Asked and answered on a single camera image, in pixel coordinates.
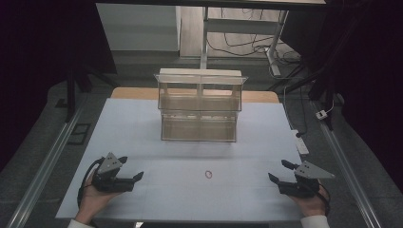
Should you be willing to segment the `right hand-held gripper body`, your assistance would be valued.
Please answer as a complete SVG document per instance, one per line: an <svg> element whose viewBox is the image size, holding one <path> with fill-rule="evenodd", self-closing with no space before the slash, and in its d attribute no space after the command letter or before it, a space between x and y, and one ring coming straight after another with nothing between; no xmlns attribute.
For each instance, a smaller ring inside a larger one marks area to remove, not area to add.
<svg viewBox="0 0 403 228"><path fill-rule="evenodd" d="M319 191L319 179L333 179L334 174L308 162L304 161L293 170L296 181L279 181L278 189L283 195L308 199L314 197Z"/></svg>

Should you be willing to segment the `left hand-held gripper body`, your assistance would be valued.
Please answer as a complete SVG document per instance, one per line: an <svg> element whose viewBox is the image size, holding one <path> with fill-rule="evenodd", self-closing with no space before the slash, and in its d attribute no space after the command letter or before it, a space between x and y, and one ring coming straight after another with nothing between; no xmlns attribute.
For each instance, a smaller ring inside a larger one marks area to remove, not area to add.
<svg viewBox="0 0 403 228"><path fill-rule="evenodd" d="M100 166L96 168L92 178L92 185L100 192L121 193L131 192L134 188L133 178L119 179L117 174L121 170L123 163L109 152Z"/></svg>

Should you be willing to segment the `person's right hand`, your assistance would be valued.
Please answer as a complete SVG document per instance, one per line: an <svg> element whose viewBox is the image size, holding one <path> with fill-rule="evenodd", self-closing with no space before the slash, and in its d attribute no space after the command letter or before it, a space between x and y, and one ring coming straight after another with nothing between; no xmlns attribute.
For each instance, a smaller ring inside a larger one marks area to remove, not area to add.
<svg viewBox="0 0 403 228"><path fill-rule="evenodd" d="M320 187L318 193L312 198L290 197L290 199L297 204L304 217L327 214L329 196L323 187Z"/></svg>

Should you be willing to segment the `person's left hand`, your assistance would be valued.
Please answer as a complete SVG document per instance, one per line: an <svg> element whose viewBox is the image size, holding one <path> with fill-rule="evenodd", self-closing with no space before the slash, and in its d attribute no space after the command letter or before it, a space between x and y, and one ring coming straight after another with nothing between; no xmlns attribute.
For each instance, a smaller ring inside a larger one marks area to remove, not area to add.
<svg viewBox="0 0 403 228"><path fill-rule="evenodd" d="M99 192L92 185L93 174L87 178L84 187L83 197L79 206L79 211L74 218L76 221L89 225L92 219L106 208L108 203L119 193Z"/></svg>

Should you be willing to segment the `white power strip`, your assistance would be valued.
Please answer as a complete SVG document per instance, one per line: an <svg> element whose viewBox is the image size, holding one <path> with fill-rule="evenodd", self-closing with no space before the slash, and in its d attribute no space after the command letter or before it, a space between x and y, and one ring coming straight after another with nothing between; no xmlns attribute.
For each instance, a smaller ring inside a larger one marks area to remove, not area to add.
<svg viewBox="0 0 403 228"><path fill-rule="evenodd" d="M309 154L309 150L308 150L305 142L301 138L301 134L296 129L293 129L292 135L294 136L295 144L296 144L299 154L301 156L307 156Z"/></svg>

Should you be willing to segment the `pale blue table cover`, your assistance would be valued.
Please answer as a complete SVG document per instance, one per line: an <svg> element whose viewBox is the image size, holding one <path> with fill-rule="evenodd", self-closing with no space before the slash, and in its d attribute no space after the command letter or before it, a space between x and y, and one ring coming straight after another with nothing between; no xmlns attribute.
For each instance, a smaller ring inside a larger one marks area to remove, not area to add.
<svg viewBox="0 0 403 228"><path fill-rule="evenodd" d="M77 191L89 165L109 152L127 156L120 177L144 172L133 191L115 198L102 219L165 222L274 222L300 217L270 182L293 181L281 160L300 161L281 104L246 103L235 142L172 142L161 138L161 117L150 100L109 99L57 212L76 215ZM213 177L208 179L204 172Z"/></svg>

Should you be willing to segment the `black floor plate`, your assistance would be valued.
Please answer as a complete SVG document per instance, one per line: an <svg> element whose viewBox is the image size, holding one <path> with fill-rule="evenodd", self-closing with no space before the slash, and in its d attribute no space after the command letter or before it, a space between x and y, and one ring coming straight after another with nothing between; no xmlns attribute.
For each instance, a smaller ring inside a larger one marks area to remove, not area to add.
<svg viewBox="0 0 403 228"><path fill-rule="evenodd" d="M69 145L83 145L91 127L90 123L77 123L71 132L67 143Z"/></svg>

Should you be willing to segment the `black tripod stand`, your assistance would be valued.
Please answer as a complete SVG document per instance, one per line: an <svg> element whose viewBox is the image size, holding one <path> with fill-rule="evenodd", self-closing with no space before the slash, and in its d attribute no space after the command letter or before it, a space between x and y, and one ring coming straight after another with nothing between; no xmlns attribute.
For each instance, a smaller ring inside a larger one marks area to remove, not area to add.
<svg viewBox="0 0 403 228"><path fill-rule="evenodd" d="M90 92L92 89L92 82L89 80L90 75L95 76L113 88L120 86L105 73L93 66L81 64L79 66L72 67L67 72L67 123L72 120L73 115L77 110L75 87L78 86L83 92Z"/></svg>

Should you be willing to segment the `black stand legs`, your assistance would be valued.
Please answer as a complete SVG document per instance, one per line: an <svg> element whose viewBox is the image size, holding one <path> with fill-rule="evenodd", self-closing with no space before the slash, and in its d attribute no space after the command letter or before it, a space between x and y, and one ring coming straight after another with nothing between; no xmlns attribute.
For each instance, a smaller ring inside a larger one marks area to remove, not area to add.
<svg viewBox="0 0 403 228"><path fill-rule="evenodd" d="M317 117L317 119L323 121L329 130L334 129L332 124L332 111L335 107L335 76L332 70L333 64L326 63L318 70L310 72L305 78L302 78L298 82L286 85L280 91L280 94L285 96L286 94L302 88L309 83L313 83L308 92L308 98L310 101L318 101L322 95L325 95L323 111L326 113L326 117L321 116Z"/></svg>

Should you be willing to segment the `clear plastic drawer organizer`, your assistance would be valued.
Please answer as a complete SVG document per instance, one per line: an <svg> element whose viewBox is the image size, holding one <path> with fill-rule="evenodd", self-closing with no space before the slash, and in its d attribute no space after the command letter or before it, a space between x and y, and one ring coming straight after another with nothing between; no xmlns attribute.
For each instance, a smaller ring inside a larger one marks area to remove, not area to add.
<svg viewBox="0 0 403 228"><path fill-rule="evenodd" d="M158 82L161 138L165 141L237 140L242 88L238 70L162 68Z"/></svg>

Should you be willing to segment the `dark curtain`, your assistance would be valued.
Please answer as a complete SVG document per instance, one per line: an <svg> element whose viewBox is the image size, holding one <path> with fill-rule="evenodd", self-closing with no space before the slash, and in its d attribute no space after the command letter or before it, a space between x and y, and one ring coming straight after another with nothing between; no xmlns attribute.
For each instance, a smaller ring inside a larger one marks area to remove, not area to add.
<svg viewBox="0 0 403 228"><path fill-rule="evenodd" d="M317 73L309 96L338 93L342 114L403 193L403 0L325 0L288 13L281 39Z"/></svg>
<svg viewBox="0 0 403 228"><path fill-rule="evenodd" d="M73 74L87 87L88 71L116 71L99 1L0 0L0 171L39 118L52 86Z"/></svg>

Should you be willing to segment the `metal floor rail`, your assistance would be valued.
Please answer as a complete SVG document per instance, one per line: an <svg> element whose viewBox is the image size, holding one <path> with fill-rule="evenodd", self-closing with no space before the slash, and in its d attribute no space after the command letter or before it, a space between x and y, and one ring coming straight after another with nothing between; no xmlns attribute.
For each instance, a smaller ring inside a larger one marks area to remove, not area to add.
<svg viewBox="0 0 403 228"><path fill-rule="evenodd" d="M74 126L77 124L84 109L84 104L79 104L76 107L75 112L72 114L71 119L63 124L60 133L47 155L45 156L43 163L40 165L38 171L33 177L27 191L20 200L17 208L11 216L6 228L24 228L29 216L41 196L46 183L52 173L56 163L58 162L69 136L71 135Z"/></svg>
<svg viewBox="0 0 403 228"><path fill-rule="evenodd" d="M344 139L351 140L353 133L347 131L345 136L337 135L344 126L340 119L340 106L334 104L327 112L327 118L317 120L326 151L317 152L316 160L336 175L334 179L324 182L331 194L331 225L335 228L383 228L364 189L364 179L348 157L349 150L354 147L342 142Z"/></svg>

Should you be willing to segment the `white desk frame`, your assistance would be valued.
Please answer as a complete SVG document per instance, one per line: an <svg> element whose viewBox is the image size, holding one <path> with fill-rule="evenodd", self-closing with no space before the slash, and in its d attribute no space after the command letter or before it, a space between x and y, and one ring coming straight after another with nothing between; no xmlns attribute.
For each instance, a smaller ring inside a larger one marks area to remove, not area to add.
<svg viewBox="0 0 403 228"><path fill-rule="evenodd" d="M275 51L280 35L285 25L288 10L280 10L276 21L245 20L229 18L210 18L209 8L202 8L202 43L200 68L207 68L208 33L233 33L269 35L272 43L264 49L264 54L269 62L270 72L273 76L279 76L280 71L275 59Z"/></svg>

